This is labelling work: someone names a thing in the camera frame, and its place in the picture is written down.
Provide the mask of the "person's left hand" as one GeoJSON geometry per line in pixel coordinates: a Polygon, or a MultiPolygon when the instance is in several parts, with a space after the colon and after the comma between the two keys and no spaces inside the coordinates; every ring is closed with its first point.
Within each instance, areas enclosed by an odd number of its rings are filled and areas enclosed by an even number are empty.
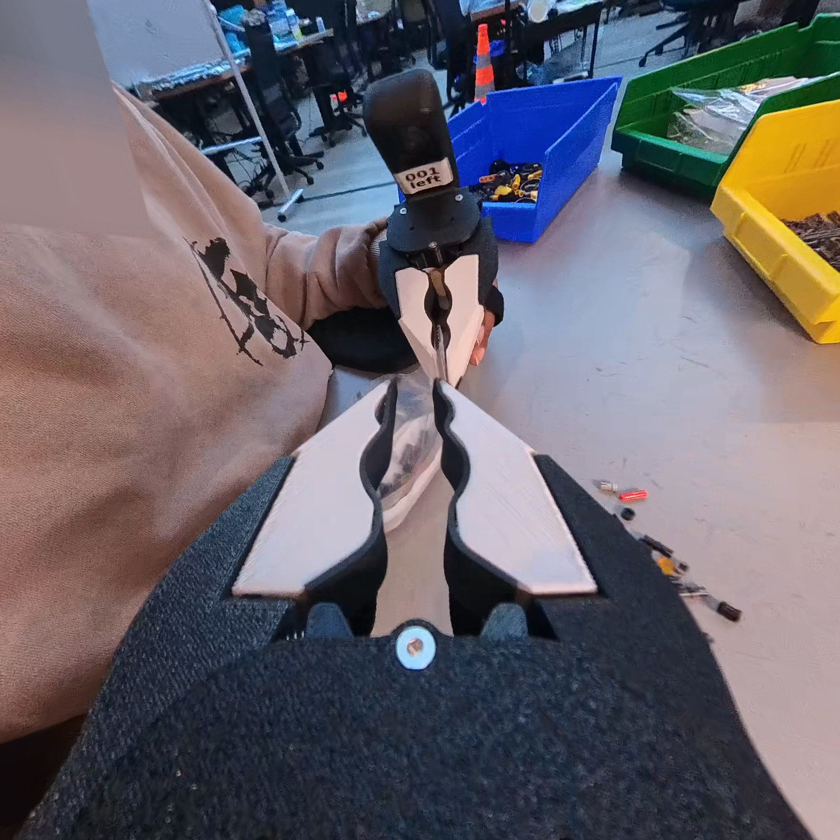
{"type": "Polygon", "coordinates": [[[470,355],[469,364],[472,366],[477,366],[480,362],[482,362],[486,352],[487,346],[489,342],[489,337],[491,331],[496,326],[496,317],[492,311],[485,308],[484,310],[484,317],[479,328],[479,331],[476,336],[476,344],[472,353],[470,355]]]}

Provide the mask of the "heap of dark mixed parts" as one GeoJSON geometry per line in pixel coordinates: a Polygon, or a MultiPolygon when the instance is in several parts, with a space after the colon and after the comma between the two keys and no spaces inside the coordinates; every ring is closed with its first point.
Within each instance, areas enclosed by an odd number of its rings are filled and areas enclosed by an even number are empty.
{"type": "Polygon", "coordinates": [[[541,163],[509,164],[497,160],[469,190],[484,203],[534,205],[539,198],[542,178],[541,163]]]}

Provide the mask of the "person's beige printed sweatshirt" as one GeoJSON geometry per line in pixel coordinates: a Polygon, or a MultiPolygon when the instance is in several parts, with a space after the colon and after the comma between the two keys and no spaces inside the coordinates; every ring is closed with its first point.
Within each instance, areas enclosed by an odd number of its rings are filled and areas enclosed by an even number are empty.
{"type": "Polygon", "coordinates": [[[256,206],[114,90],[151,235],[2,225],[2,742],[85,712],[167,565],[318,421],[256,206]]]}

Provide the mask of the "whiteboard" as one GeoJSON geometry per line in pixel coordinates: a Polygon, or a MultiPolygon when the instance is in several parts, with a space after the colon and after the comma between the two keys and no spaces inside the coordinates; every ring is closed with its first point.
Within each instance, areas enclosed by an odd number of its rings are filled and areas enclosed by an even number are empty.
{"type": "Polygon", "coordinates": [[[87,6],[109,77],[124,88],[224,57],[204,1],[88,1],[87,6]]]}

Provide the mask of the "yellow storage bin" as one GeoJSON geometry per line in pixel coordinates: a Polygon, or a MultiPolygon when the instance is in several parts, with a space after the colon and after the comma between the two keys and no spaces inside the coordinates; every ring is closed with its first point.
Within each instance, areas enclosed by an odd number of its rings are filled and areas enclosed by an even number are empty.
{"type": "Polygon", "coordinates": [[[816,343],[839,341],[838,269],[788,223],[838,209],[838,100],[758,118],[710,205],[725,239],[816,343]]]}

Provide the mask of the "heap of black connector pegs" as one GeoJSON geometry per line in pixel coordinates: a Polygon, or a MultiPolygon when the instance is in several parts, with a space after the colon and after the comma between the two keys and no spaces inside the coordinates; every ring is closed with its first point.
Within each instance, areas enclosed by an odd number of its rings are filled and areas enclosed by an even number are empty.
{"type": "Polygon", "coordinates": [[[814,213],[782,223],[829,266],[839,271],[839,212],[814,213]]]}

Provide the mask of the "clear bag of parts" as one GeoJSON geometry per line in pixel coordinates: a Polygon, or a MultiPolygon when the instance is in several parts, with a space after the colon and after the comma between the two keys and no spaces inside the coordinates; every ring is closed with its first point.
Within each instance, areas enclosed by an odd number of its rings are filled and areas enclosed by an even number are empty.
{"type": "Polygon", "coordinates": [[[679,109],[673,112],[665,137],[701,151],[730,154],[767,99],[821,79],[777,77],[712,90],[675,88],[679,109]]]}

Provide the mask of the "clear plastic bag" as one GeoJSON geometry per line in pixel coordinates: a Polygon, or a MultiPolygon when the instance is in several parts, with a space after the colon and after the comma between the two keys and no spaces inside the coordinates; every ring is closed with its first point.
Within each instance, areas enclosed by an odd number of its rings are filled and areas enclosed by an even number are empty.
{"type": "Polygon", "coordinates": [[[397,386],[390,464],[379,487],[383,529],[400,527],[440,470],[442,439],[438,433],[433,383],[415,365],[393,375],[397,386]]]}

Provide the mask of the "person's left forearm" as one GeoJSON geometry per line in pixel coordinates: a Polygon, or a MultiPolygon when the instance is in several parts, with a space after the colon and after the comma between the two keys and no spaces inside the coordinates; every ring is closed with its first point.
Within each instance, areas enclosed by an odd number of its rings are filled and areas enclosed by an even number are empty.
{"type": "Polygon", "coordinates": [[[386,306],[378,283],[381,217],[366,225],[331,227],[320,236],[264,225],[266,297],[298,327],[336,312],[386,306]]]}

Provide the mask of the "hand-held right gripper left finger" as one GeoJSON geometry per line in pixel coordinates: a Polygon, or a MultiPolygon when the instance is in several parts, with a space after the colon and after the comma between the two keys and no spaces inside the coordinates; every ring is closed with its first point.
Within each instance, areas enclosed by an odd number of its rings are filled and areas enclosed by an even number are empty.
{"type": "Polygon", "coordinates": [[[372,547],[391,460],[396,384],[386,381],[292,455],[234,583],[235,596],[314,595],[372,547]]]}

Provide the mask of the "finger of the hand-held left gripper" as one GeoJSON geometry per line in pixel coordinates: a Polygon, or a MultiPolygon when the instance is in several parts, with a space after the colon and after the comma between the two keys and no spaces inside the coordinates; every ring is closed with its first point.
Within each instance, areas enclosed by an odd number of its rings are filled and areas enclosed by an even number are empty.
{"type": "Polygon", "coordinates": [[[398,322],[417,362],[430,380],[448,380],[446,318],[448,298],[433,280],[438,273],[404,268],[395,273],[398,322]]]}
{"type": "Polygon", "coordinates": [[[484,307],[479,302],[479,258],[459,257],[444,272],[448,310],[442,317],[446,381],[457,386],[469,366],[469,360],[484,321],[484,307]]]}

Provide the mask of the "black office chair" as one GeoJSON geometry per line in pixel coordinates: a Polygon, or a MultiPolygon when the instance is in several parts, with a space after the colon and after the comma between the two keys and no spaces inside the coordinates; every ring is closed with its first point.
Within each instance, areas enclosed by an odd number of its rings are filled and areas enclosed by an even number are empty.
{"type": "Polygon", "coordinates": [[[253,76],[250,95],[282,174],[299,174],[312,185],[314,180],[305,167],[313,165],[323,170],[323,153],[304,154],[301,150],[297,137],[301,120],[280,74],[269,24],[264,17],[260,21],[257,17],[257,12],[250,13],[243,22],[253,76]]]}

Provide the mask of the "grey desk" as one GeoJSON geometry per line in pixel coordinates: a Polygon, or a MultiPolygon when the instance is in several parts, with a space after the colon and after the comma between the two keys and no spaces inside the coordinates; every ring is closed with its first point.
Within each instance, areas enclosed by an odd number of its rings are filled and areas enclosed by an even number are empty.
{"type": "Polygon", "coordinates": [[[534,245],[461,390],[742,610],[695,600],[752,740],[815,838],[838,838],[838,346],[810,341],[709,209],[594,173],[534,245]]]}

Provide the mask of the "pile of mixed small plastic parts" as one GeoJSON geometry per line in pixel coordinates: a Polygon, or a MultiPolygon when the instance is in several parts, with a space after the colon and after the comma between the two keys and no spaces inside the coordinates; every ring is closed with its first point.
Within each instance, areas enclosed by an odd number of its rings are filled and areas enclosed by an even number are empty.
{"type": "MultiPolygon", "coordinates": [[[[616,500],[616,515],[627,527],[636,518],[636,508],[648,499],[648,491],[643,488],[620,486],[608,479],[593,479],[591,483],[600,493],[616,500]]],[[[683,600],[702,602],[726,621],[733,624],[741,622],[742,610],[729,602],[718,599],[708,591],[708,588],[694,581],[691,577],[690,565],[681,560],[673,549],[645,532],[635,528],[627,528],[627,530],[646,549],[659,571],[683,600]]]]}

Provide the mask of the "green storage bin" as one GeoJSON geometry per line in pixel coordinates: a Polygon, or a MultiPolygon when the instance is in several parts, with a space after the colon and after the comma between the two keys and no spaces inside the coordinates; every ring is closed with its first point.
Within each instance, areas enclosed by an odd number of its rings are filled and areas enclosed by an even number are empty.
{"type": "Polygon", "coordinates": [[[758,118],[837,100],[838,94],[839,16],[820,14],[803,28],[789,24],[631,80],[616,116],[612,149],[623,157],[624,170],[711,199],[758,118]],[[673,89],[735,88],[777,77],[822,79],[767,99],[730,154],[695,149],[665,137],[673,112],[679,109],[673,89]]]}

